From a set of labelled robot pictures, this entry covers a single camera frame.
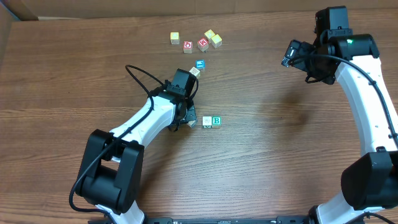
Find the natural block letter X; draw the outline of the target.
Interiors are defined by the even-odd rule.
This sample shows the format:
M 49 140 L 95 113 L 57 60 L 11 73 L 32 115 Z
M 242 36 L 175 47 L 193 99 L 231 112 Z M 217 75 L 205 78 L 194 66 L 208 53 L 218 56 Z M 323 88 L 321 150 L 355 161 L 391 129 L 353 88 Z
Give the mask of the natural block letter X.
M 192 121 L 189 121 L 188 123 L 187 123 L 187 125 L 190 127 L 190 128 L 193 128 L 196 124 L 197 124 L 197 119 L 195 119 L 195 120 L 192 120 Z

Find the green block letter B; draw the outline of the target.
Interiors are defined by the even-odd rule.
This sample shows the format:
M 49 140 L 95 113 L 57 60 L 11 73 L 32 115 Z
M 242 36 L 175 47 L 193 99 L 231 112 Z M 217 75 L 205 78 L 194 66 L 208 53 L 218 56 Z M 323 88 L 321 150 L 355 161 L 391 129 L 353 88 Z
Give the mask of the green block letter B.
M 211 117 L 211 126 L 212 128 L 220 128 L 222 125 L 222 119 L 220 116 L 212 116 Z

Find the natural block letter W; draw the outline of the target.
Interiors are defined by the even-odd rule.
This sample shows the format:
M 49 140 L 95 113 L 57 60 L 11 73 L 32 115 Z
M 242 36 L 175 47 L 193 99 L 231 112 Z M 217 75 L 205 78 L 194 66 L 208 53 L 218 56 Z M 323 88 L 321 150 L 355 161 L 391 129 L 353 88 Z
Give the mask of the natural block letter W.
M 197 78 L 200 77 L 200 71 L 196 67 L 192 67 L 189 72 Z

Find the natural block swirl picture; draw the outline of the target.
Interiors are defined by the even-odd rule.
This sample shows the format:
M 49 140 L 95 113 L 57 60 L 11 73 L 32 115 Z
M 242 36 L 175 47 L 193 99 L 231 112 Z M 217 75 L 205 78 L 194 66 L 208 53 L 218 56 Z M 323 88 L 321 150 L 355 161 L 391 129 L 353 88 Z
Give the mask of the natural block swirl picture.
M 212 117 L 211 116 L 202 117 L 202 126 L 204 128 L 212 128 Z

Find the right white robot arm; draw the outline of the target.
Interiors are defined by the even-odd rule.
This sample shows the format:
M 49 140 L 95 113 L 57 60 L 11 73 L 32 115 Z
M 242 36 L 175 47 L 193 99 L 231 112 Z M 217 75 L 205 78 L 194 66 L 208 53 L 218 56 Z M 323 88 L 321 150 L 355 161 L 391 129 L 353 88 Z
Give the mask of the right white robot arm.
M 307 74 L 307 83 L 339 83 L 361 142 L 360 158 L 346 168 L 341 190 L 314 206 L 307 223 L 363 223 L 397 206 L 397 113 L 385 86 L 380 53 L 370 34 L 354 34 L 345 6 L 315 15 L 313 43 L 293 40 L 282 60 Z

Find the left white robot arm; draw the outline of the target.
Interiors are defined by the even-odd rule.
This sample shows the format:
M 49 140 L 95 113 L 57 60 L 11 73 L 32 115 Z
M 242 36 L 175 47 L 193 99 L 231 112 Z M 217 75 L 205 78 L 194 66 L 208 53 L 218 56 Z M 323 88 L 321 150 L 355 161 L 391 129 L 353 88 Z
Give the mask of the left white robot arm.
M 178 69 L 172 81 L 147 90 L 145 105 L 124 124 L 109 132 L 93 131 L 87 141 L 76 182 L 69 194 L 78 212 L 102 213 L 100 223 L 145 223 L 139 209 L 144 149 L 161 130 L 177 131 L 197 123 L 193 99 L 199 72 Z

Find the blue block letter L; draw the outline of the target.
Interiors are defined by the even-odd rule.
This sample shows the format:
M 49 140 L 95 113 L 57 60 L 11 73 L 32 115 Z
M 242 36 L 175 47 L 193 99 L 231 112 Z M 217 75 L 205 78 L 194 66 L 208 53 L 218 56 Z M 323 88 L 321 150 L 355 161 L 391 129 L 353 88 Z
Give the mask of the blue block letter L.
M 204 60 L 196 60 L 195 61 L 195 67 L 199 71 L 205 71 L 205 68 L 206 68 L 205 61 Z

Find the red block letter O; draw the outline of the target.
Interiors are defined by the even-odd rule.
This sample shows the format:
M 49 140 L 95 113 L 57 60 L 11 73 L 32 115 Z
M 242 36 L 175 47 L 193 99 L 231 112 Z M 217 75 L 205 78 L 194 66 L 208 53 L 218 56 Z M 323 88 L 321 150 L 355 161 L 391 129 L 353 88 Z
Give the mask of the red block letter O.
M 193 52 L 193 42 L 184 41 L 183 42 L 183 52 L 185 54 L 191 54 Z

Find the red block letter M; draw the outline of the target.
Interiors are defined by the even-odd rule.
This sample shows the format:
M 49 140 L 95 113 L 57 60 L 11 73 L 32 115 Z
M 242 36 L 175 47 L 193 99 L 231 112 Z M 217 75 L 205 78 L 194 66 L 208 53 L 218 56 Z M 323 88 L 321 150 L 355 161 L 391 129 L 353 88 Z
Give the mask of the red block letter M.
M 202 52 L 206 52 L 209 48 L 209 42 L 207 41 L 206 38 L 201 38 L 200 40 L 197 41 L 197 47 L 199 50 Z

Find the yellow block far left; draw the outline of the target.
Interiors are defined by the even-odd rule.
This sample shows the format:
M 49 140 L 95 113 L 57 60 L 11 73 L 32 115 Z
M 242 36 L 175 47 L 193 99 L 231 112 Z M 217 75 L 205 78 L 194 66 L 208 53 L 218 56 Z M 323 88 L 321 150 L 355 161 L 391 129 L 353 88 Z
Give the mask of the yellow block far left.
M 178 45 L 180 43 L 180 35 L 178 32 L 170 33 L 170 43 L 172 45 Z

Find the yellow block letter C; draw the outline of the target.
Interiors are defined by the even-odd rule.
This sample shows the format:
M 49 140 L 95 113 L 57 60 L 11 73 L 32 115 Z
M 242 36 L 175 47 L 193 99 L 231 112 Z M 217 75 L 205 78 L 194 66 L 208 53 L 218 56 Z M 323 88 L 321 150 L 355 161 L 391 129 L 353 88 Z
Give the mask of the yellow block letter C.
M 211 43 L 216 49 L 222 45 L 222 41 L 223 39 L 220 37 L 219 34 L 216 34 L 211 38 Z

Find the yellow block letter G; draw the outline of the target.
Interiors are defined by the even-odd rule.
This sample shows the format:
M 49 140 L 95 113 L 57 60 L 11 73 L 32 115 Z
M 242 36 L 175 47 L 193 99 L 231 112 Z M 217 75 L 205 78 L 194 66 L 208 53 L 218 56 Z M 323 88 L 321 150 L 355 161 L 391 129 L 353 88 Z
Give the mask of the yellow block letter G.
M 209 43 L 212 43 L 212 38 L 215 36 L 215 33 L 209 29 L 205 32 L 205 37 L 208 40 Z

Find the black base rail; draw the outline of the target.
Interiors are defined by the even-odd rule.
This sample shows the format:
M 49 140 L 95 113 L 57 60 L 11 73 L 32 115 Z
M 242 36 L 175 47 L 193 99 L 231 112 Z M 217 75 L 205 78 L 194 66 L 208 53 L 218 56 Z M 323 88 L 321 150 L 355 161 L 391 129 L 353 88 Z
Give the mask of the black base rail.
M 314 224 L 309 216 L 278 216 L 266 219 L 173 219 L 147 218 L 143 224 Z

